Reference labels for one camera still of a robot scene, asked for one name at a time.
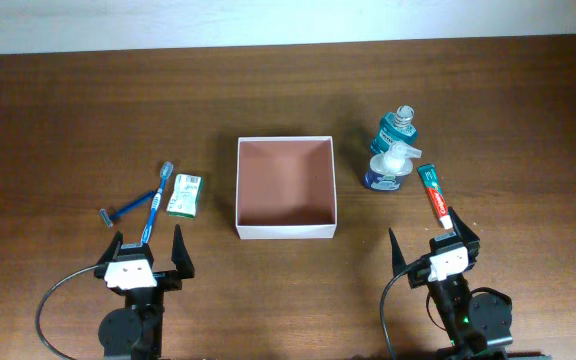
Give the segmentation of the teal mouthwash bottle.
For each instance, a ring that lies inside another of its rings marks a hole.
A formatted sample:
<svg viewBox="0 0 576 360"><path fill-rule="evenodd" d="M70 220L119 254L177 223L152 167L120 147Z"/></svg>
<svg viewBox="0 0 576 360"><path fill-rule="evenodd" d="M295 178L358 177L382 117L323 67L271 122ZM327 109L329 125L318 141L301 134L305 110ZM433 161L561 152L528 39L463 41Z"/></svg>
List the teal mouthwash bottle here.
<svg viewBox="0 0 576 360"><path fill-rule="evenodd" d="M386 152L396 141L413 145L418 137L417 129L412 124L413 118L414 109L408 105L400 106L395 112L386 113L381 118L377 135L371 142L371 152L375 155Z"/></svg>

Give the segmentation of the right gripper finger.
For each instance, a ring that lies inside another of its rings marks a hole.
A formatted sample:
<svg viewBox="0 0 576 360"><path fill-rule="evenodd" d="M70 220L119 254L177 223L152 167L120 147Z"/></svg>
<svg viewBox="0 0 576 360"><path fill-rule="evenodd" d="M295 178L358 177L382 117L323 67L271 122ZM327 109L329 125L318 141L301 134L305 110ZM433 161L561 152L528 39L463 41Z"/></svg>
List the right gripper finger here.
<svg viewBox="0 0 576 360"><path fill-rule="evenodd" d="M393 270L393 275L397 276L399 274L401 274L407 266L407 263L404 259L404 256L402 254L401 251L401 247L397 241L396 235L394 234L394 231L392 228L389 228L389 239L390 239L390 243L391 243L391 248L392 248L392 270Z"/></svg>
<svg viewBox="0 0 576 360"><path fill-rule="evenodd" d="M480 248L480 238L474 233L457 215L456 211L449 206L448 214L450 216L453 230L456 235L462 240L464 245L469 250L478 250Z"/></svg>

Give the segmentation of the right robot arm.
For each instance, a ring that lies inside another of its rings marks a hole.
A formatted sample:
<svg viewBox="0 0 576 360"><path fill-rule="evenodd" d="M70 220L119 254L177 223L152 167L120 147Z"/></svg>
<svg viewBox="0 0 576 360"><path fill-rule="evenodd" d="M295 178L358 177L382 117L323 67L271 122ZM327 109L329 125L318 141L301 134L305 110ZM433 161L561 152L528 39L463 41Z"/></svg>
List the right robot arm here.
<svg viewBox="0 0 576 360"><path fill-rule="evenodd" d="M469 287L464 273L476 264L480 238L453 208L448 209L448 215L452 231L432 238L430 252L411 263L404 260L394 233L389 233L393 278L380 299L382 328L387 328L384 306L388 292L405 276L412 289L428 289L427 300L435 304L451 341L449 348L437 351L438 359L506 359L506 347L513 342L512 300L489 287Z"/></svg>

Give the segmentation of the green white soap packet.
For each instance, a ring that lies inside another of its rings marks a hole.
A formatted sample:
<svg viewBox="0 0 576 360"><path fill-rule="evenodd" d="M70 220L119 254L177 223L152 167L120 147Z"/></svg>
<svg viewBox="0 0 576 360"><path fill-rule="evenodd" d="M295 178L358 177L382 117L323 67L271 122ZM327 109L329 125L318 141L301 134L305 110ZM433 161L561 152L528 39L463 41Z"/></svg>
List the green white soap packet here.
<svg viewBox="0 0 576 360"><path fill-rule="evenodd" d="M166 212L171 216L195 218L197 215L203 179L200 176L178 174Z"/></svg>

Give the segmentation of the blue white toothbrush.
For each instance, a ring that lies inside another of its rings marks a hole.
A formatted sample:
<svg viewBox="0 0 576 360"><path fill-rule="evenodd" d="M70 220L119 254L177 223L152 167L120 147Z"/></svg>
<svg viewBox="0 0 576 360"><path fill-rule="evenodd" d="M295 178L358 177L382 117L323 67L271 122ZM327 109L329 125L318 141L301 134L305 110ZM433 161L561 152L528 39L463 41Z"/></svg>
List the blue white toothbrush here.
<svg viewBox="0 0 576 360"><path fill-rule="evenodd" d="M149 217L148 217L147 223L144 227L144 230L143 230L141 238L140 238L140 242L142 244L147 244L150 240L150 237L152 234L152 229L153 229L156 215L157 215L157 211L159 209L161 199L163 196L163 192L165 190L165 185L167 183L167 180L170 178L170 176L173 172L173 169L174 169L174 166L171 162L165 162L163 164L161 170L160 170L160 184L159 184L159 187L157 188L155 195L151 201Z"/></svg>

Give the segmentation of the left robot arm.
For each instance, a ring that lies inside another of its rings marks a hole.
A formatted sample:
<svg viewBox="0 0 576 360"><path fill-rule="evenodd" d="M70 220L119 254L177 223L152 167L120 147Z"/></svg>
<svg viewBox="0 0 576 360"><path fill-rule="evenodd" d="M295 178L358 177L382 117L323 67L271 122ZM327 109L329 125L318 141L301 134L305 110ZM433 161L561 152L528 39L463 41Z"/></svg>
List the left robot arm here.
<svg viewBox="0 0 576 360"><path fill-rule="evenodd" d="M94 276L124 298L124 306L101 321L98 339L105 359L151 360L162 354L164 295L180 291L195 268L184 243L181 227L174 228L173 270L155 271L147 244L126 244L118 232L97 262Z"/></svg>

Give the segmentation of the red green toothpaste tube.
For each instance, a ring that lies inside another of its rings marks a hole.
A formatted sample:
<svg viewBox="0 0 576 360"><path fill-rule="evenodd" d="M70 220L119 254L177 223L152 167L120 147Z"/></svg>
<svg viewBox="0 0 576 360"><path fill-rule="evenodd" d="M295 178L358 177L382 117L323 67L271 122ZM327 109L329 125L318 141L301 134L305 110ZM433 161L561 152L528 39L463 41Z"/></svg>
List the red green toothpaste tube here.
<svg viewBox="0 0 576 360"><path fill-rule="evenodd" d="M417 173L424 185L439 223L446 230L453 228L448 205L443 196L440 180L434 164L425 164L417 168Z"/></svg>

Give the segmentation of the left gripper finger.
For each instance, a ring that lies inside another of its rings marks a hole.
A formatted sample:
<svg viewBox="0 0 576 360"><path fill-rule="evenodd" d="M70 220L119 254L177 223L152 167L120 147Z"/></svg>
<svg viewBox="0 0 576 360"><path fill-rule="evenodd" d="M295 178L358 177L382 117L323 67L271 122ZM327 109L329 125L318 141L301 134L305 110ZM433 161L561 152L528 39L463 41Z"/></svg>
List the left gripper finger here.
<svg viewBox="0 0 576 360"><path fill-rule="evenodd" d="M112 262L116 258L117 253L121 249L122 245L123 245L123 234L121 232L117 231L115 233L112 241L110 242L109 246L107 247L107 249L103 252L101 257L99 258L98 264L104 265L104 264L107 264L109 262Z"/></svg>
<svg viewBox="0 0 576 360"><path fill-rule="evenodd" d="M195 277L195 267L184 243L182 230L179 224L175 225L171 261L182 279Z"/></svg>

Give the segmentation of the blue disposable razor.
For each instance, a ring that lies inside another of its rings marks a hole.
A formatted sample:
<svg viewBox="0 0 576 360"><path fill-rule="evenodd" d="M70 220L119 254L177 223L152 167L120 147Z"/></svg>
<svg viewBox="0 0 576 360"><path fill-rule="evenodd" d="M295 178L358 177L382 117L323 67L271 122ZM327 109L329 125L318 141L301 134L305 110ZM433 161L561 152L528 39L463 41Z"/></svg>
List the blue disposable razor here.
<svg viewBox="0 0 576 360"><path fill-rule="evenodd" d="M156 194L155 190L151 190L145 194L143 194L141 197L133 200L132 202L124 205L122 208L114 211L112 214L110 214L106 209L102 208L99 210L99 215L102 219L102 221L105 223L105 225L108 228L111 228L115 223L119 222L119 219L131 212L132 210L134 210L135 208L145 204L146 202L150 201Z"/></svg>

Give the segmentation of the foam handwash pump bottle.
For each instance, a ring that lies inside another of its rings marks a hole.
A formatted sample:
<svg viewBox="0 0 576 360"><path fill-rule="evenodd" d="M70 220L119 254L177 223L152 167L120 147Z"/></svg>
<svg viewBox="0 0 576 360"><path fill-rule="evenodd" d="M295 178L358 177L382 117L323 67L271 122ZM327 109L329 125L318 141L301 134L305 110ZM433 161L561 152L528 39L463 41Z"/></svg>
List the foam handwash pump bottle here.
<svg viewBox="0 0 576 360"><path fill-rule="evenodd" d="M397 191L413 170L413 159L419 159L422 151L403 141L393 142L386 152L374 155L363 184L374 191Z"/></svg>

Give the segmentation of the pink open cardboard box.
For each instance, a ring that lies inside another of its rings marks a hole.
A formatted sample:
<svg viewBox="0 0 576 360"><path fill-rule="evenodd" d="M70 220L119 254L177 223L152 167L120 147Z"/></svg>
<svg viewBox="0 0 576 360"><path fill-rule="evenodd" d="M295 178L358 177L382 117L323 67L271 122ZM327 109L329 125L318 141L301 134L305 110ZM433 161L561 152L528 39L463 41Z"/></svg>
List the pink open cardboard box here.
<svg viewBox="0 0 576 360"><path fill-rule="evenodd" d="M242 240L330 239L337 223L332 137L238 139L235 227Z"/></svg>

